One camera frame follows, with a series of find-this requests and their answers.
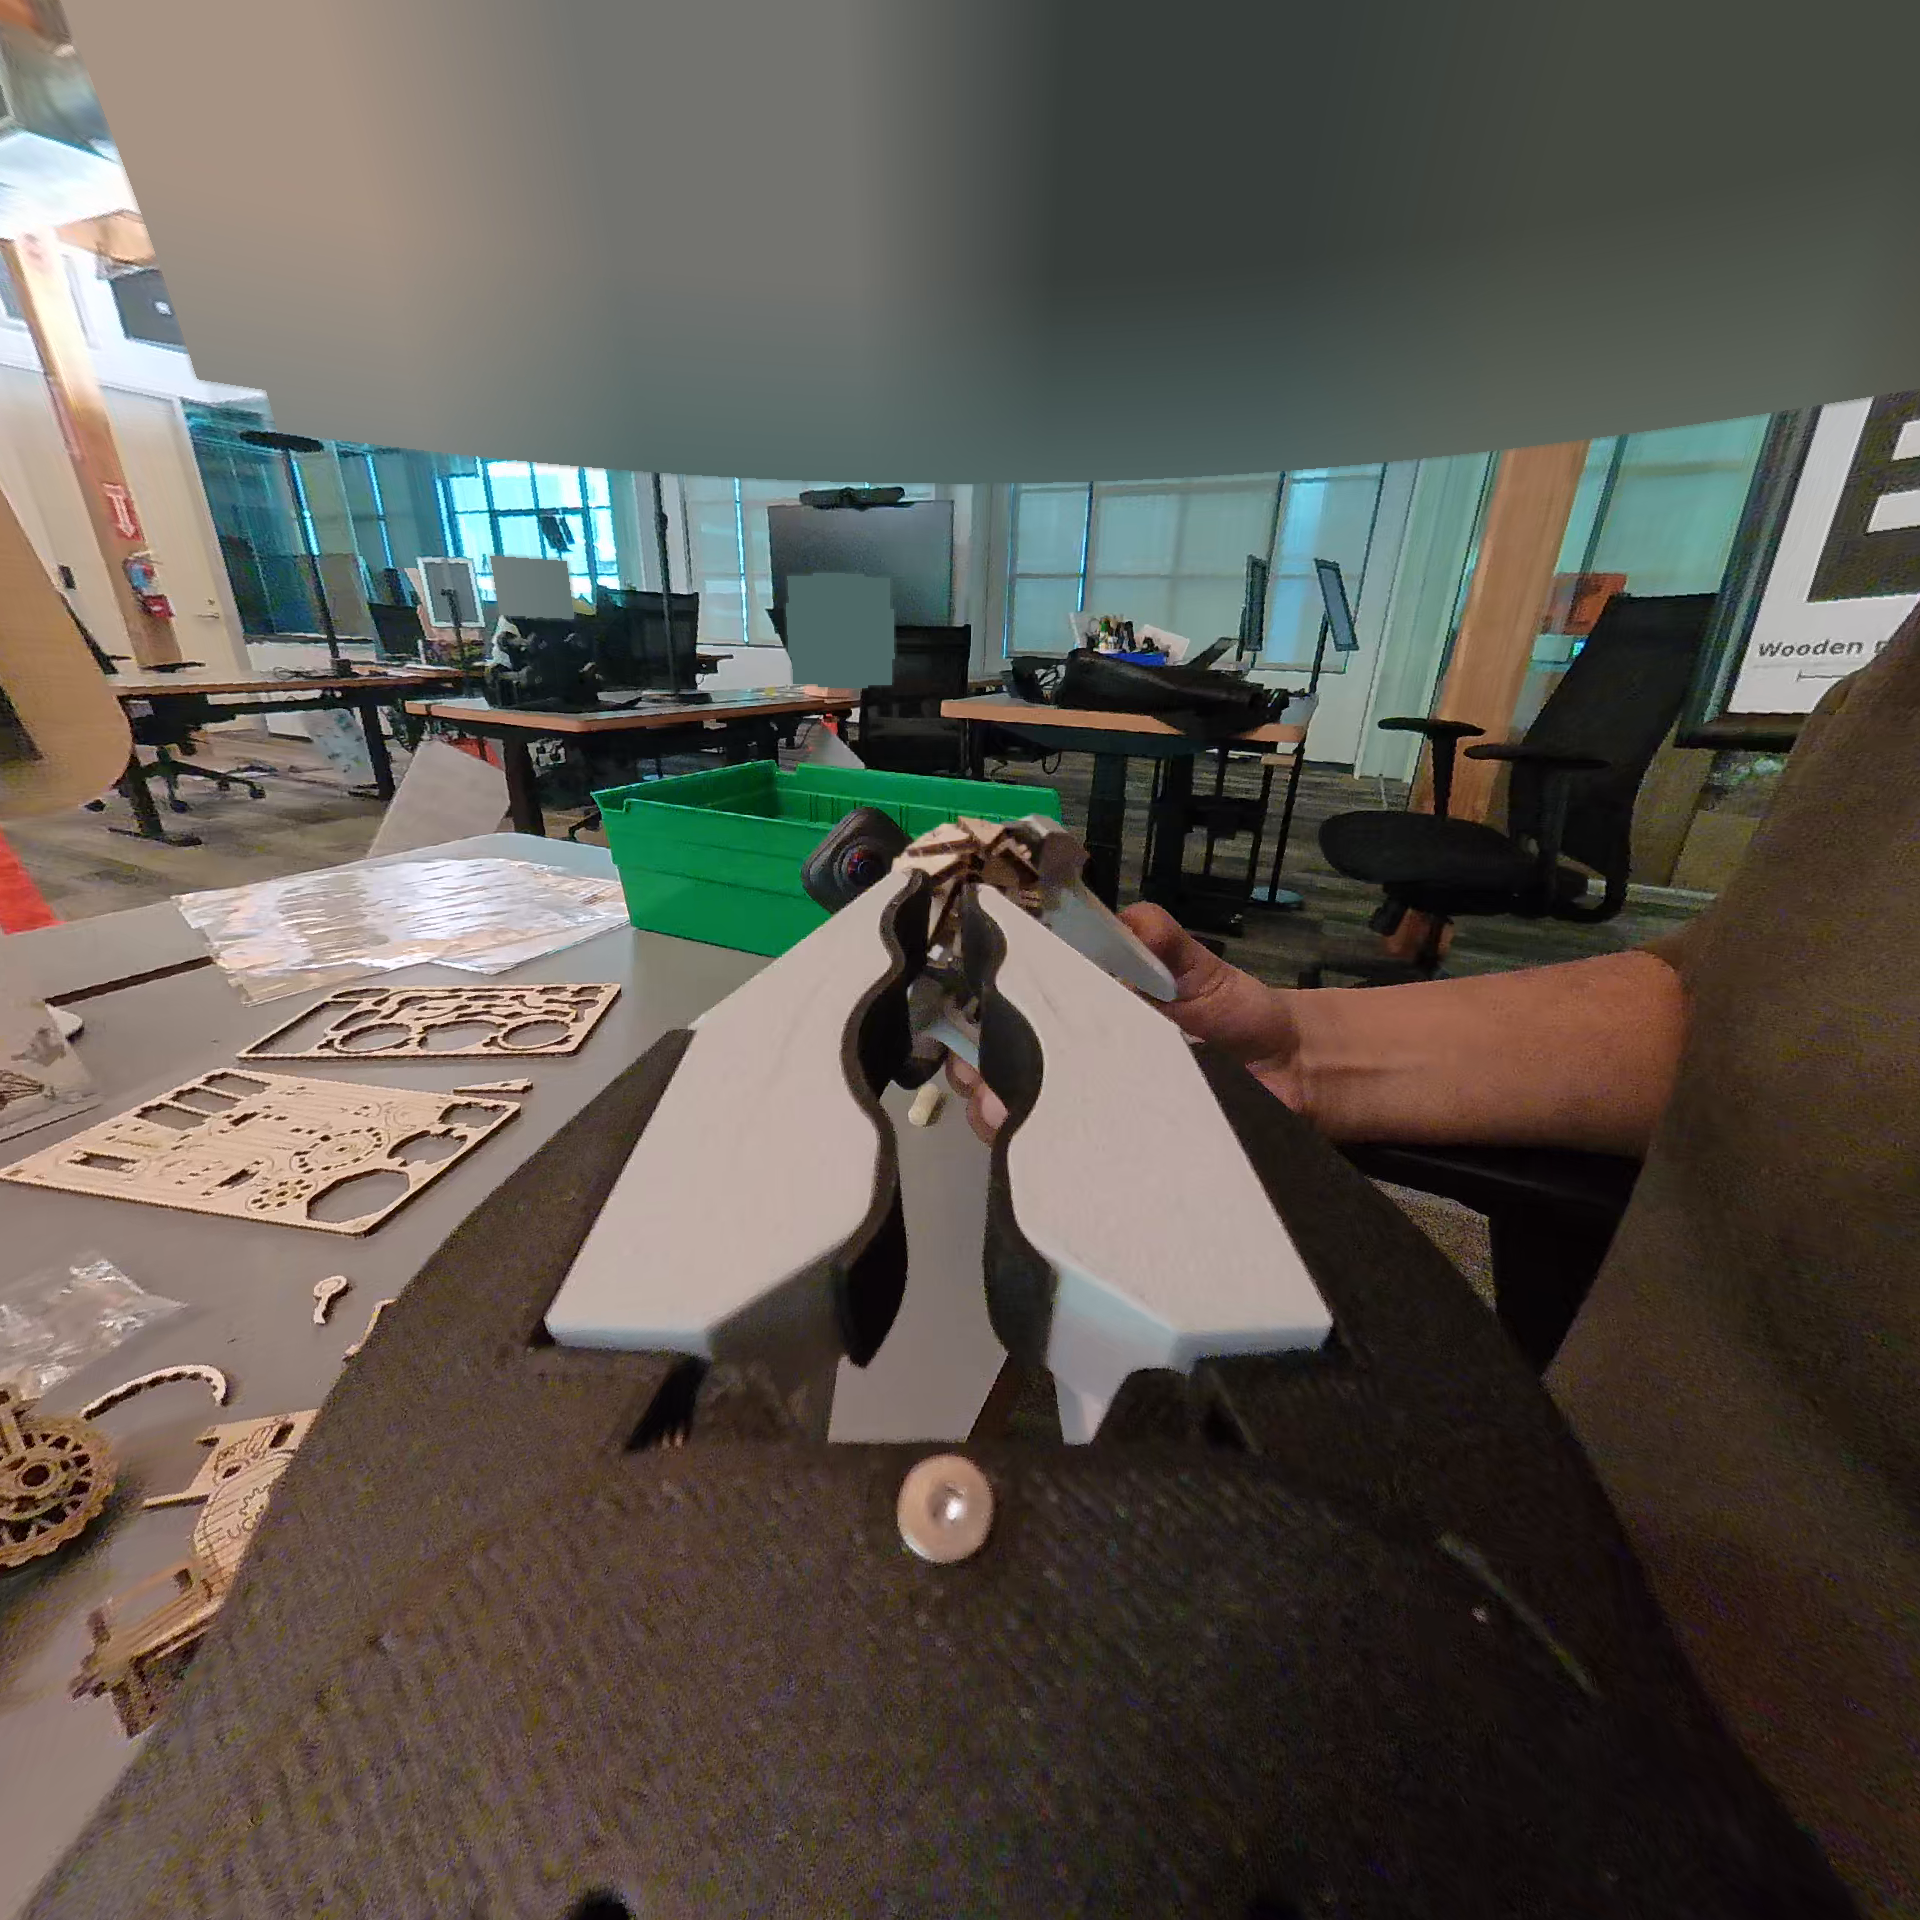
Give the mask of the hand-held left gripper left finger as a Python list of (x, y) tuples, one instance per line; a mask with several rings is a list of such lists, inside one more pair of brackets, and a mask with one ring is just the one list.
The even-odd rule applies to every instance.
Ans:
[(920, 879), (892, 870), (693, 1029), (546, 1309), (564, 1349), (869, 1364), (904, 1295), (884, 1091)]

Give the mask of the fan-shaped wooden assembly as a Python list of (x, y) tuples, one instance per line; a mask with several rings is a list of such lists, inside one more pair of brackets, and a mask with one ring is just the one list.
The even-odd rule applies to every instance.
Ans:
[(920, 878), (928, 903), (925, 951), (932, 966), (957, 961), (962, 903), (988, 889), (1030, 918), (1045, 907), (1040, 851), (1057, 823), (1029, 814), (1009, 823), (959, 818), (936, 825), (893, 857), (893, 874)]

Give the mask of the person's right forearm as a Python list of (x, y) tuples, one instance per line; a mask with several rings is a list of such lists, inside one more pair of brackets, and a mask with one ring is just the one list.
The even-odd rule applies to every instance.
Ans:
[(1522, 1146), (1641, 1159), (1688, 1030), (1647, 951), (1393, 989), (1288, 991), (1277, 1098), (1353, 1146)]

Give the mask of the grey desk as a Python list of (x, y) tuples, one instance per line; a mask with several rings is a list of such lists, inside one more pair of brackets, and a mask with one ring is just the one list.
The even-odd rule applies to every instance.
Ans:
[[(14, 934), (5, 940), (5, 966), (37, 999), (81, 1018), (78, 1051), (104, 1116), (229, 1066), (296, 1007), (296, 999), (244, 1003), (170, 903)], [(109, 1412), (103, 1423), (121, 1470), (111, 1506), (74, 1548), (5, 1575), (5, 1813), (29, 1828), (15, 1852), (55, 1852), (56, 1834), (81, 1821), (137, 1750), (109, 1701), (70, 1698), (69, 1687), (88, 1643), (88, 1612), (170, 1565), (186, 1546), (184, 1506), (143, 1510), (138, 1500), (184, 1485), (199, 1461), (194, 1437), (207, 1423), (319, 1406), (373, 1306), (396, 1295), (490, 1186), (617, 1068), (759, 966), (750, 954), (625, 923), (520, 972), (618, 985), (609, 1015), (580, 1051), (494, 1068), (334, 1069), (350, 1082), (413, 1089), (449, 1089), (466, 1076), (534, 1082), (516, 1119), (362, 1238), (5, 1185), (5, 1279), (106, 1257), (143, 1289), (184, 1302), (176, 1319), (69, 1378), (49, 1404), (72, 1409), (170, 1362), (207, 1362), (231, 1381), (223, 1409), (209, 1404), (202, 1386), (165, 1386)], [(328, 1276), (346, 1276), (351, 1289), (316, 1327), (311, 1289)]]

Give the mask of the green plastic bin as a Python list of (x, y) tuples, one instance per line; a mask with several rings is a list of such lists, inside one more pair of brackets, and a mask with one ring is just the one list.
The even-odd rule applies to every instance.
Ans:
[(805, 860), (860, 807), (910, 837), (959, 818), (1063, 818), (1036, 785), (896, 775), (754, 758), (594, 794), (631, 923), (694, 945), (782, 956), (828, 921), (801, 889)]

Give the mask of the black office chair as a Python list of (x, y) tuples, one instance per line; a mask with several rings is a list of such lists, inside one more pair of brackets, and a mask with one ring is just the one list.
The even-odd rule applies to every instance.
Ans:
[(1431, 747), (1431, 810), (1359, 810), (1321, 825), (1329, 869), (1381, 889), (1368, 918), (1377, 948), (1321, 945), (1297, 985), (1431, 979), (1461, 918), (1613, 918), (1641, 782), (1688, 697), (1717, 599), (1613, 595), (1517, 741), (1449, 717), (1383, 717), (1381, 732)]
[(153, 782), (161, 786), (165, 804), (174, 814), (186, 814), (178, 786), (194, 777), (209, 782), (216, 790), (231, 794), (239, 789), (248, 801), (264, 801), (264, 786), (248, 775), (229, 775), (199, 765), (201, 733), (222, 716), (201, 695), (166, 695), (156, 699), (121, 702), (129, 732), (128, 771), (121, 779), (121, 790), (134, 807), (137, 818), (150, 817), (158, 825), (158, 803), (153, 801)]
[(964, 699), (969, 686), (969, 623), (896, 623), (888, 679), (860, 697), (860, 764), (888, 775), (962, 777), (969, 767), (966, 730), (943, 716), (943, 703)]

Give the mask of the black monitor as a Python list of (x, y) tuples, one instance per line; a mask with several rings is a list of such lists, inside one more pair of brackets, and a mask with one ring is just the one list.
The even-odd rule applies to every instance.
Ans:
[(698, 617), (696, 591), (599, 590), (589, 621), (594, 691), (701, 699)]

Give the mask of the large black screen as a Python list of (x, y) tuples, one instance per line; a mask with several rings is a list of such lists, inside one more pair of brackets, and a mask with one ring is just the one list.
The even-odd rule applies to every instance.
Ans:
[(813, 507), (799, 500), (766, 509), (772, 596), (782, 631), (788, 578), (856, 573), (892, 585), (901, 626), (953, 623), (953, 503), (903, 498), (878, 507)]

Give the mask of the black equipment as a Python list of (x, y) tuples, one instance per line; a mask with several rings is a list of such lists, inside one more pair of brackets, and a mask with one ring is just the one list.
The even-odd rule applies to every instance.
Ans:
[(502, 710), (594, 710), (600, 676), (589, 617), (500, 617), (486, 651), (485, 699)]

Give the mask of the grey leaning board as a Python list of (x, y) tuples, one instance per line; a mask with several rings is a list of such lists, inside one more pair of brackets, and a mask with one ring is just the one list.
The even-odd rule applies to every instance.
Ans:
[(407, 857), (502, 830), (510, 820), (508, 777), (464, 742), (428, 735), (409, 758), (362, 860)]

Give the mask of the wooden pillar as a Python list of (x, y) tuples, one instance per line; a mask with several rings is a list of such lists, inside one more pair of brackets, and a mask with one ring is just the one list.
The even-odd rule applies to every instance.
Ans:
[(1417, 461), (1377, 714), (1434, 714), (1510, 739), (1591, 447), (1574, 438)]
[(150, 545), (111, 431), (58, 235), (53, 229), (22, 231), (2, 243), (2, 254), (133, 659), (143, 669), (180, 665), (183, 651), (174, 619), (146, 619), (122, 571), (122, 555), (150, 554)]

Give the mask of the cardboard box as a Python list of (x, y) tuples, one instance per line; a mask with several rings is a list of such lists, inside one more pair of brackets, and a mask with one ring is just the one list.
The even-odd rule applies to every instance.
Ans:
[(1714, 897), (1768, 817), (1788, 757), (1748, 750), (1654, 753), (1630, 825), (1630, 894)]

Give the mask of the assembly instruction booklet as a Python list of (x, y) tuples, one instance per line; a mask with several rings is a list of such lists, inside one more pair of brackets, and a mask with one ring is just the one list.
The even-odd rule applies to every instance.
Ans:
[(72, 1043), (47, 1039), (22, 1051), (2, 1043), (2, 1140), (24, 1137), (47, 1123), (69, 1119), (98, 1106), (100, 1092)]

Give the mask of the wooden sidecar model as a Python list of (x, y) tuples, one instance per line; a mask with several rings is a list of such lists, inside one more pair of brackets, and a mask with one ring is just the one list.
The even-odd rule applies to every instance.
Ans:
[(158, 1719), (233, 1589), (271, 1491), (296, 1444), (239, 1454), (231, 1447), (201, 1465), (176, 1495), (143, 1506), (197, 1506), (184, 1557), (138, 1579), (87, 1618), (88, 1646), (69, 1695), (103, 1695), (125, 1738)]

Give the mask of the white wall poster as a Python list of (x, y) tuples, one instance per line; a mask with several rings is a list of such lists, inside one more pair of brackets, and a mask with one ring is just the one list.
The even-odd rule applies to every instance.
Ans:
[(1727, 714), (1810, 714), (1917, 599), (1917, 391), (1817, 409), (1759, 554)]

